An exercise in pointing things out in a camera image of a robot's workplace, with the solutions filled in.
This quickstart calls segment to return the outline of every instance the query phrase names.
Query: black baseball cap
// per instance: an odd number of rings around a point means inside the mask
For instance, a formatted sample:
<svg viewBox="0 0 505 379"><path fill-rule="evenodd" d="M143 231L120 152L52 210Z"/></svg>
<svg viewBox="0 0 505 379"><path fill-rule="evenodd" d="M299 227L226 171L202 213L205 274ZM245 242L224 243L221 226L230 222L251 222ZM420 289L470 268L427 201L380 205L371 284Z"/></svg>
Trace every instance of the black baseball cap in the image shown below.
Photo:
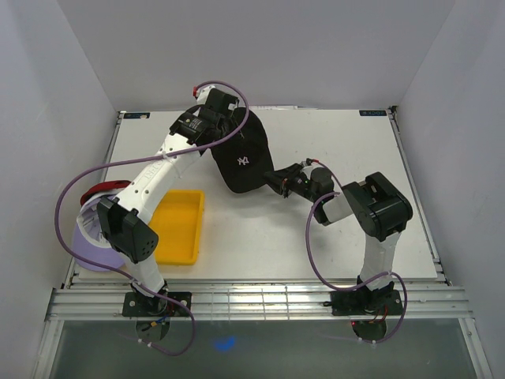
<svg viewBox="0 0 505 379"><path fill-rule="evenodd" d="M244 107L234 110L236 126L244 116ZM260 119L252 111L249 111L249 117L241 131L224 144L211 148L211 152L224 182L235 193L260 188L266 184L264 173L274 170L267 134Z"/></svg>

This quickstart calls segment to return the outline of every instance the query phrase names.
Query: glass panel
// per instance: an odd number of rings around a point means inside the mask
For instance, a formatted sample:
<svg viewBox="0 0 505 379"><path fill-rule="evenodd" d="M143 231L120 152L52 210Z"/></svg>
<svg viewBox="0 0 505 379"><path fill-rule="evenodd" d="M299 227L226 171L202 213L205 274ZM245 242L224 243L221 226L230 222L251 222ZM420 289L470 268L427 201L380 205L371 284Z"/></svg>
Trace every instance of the glass panel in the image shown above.
<svg viewBox="0 0 505 379"><path fill-rule="evenodd" d="M190 326L173 322L161 344L181 348ZM200 321L193 347L177 358L120 334L136 336L135 322L67 321L51 377L476 377L458 320L405 320L375 347L327 337L353 337L348 321Z"/></svg>

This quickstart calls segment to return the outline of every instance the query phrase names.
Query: ny logo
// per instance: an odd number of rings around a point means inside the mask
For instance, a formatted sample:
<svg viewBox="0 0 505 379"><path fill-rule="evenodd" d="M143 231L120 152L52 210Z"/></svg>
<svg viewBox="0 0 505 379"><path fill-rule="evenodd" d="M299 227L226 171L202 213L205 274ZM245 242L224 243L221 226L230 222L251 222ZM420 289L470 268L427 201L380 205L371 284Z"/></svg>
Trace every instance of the ny logo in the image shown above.
<svg viewBox="0 0 505 379"><path fill-rule="evenodd" d="M249 158L247 156L245 156L244 158L239 158L237 159L238 161L238 165L241 166L241 165L246 165L249 163Z"/></svg>

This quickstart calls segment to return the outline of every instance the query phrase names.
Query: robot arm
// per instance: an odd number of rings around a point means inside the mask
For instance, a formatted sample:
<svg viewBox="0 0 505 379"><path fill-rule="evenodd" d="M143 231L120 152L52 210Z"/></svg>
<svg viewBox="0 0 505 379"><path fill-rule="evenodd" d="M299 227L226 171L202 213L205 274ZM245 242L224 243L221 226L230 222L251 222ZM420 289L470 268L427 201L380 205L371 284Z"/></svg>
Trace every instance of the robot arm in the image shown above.
<svg viewBox="0 0 505 379"><path fill-rule="evenodd" d="M191 146L203 146L224 137L233 128L231 119L238 98L209 86L200 91L197 104L170 127L156 155L166 155ZM130 273L149 290L164 291L166 282L155 262L158 235L148 226L166 192L204 152L165 157L148 164L114 199L102 198L97 205L104 237L117 250ZM133 283L137 299L151 314L165 304Z"/></svg>
<svg viewBox="0 0 505 379"><path fill-rule="evenodd" d="M334 192L335 184L331 179L331 172L325 167L313 169L308 176L312 162L313 159L307 159L283 170L268 172L264 177L267 184L284 197L294 192L315 202L323 195ZM356 216L366 234L365 259L357 278L358 283L381 272L390 272L400 234L413 215L408 200L384 175L376 172L361 183L352 182L343 186L342 193L317 206L314 217L318 223L327 226L351 214ZM384 296L392 291L391 276L382 276L363 287L363 291L356 291L359 298L353 299L354 305L343 308L348 308L348 314L360 307L375 309L382 305Z"/></svg>

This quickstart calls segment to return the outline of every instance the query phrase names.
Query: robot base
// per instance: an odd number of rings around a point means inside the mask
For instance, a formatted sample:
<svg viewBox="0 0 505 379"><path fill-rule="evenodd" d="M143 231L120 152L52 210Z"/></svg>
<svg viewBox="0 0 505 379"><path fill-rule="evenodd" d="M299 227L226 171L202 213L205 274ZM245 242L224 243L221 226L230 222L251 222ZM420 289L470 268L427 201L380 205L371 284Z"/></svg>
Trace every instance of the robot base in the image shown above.
<svg viewBox="0 0 505 379"><path fill-rule="evenodd" d="M191 309L191 292L167 292L166 296L182 302L183 304ZM125 301L123 302L122 315L124 317L162 317L168 315L169 317L187 317L188 314L180 306L176 306L169 302L166 305L166 310L161 313L154 315L149 312L138 302L138 294L134 292L128 292L125 295Z"/></svg>
<svg viewBox="0 0 505 379"><path fill-rule="evenodd" d="M363 297L360 291L342 292L332 291L330 293L330 301L325 302L324 306L331 307L333 316L357 316L383 312L387 307L388 316L399 316L403 312L402 300L400 293L396 290L389 291L388 294L381 298L380 303L373 305L363 302Z"/></svg>

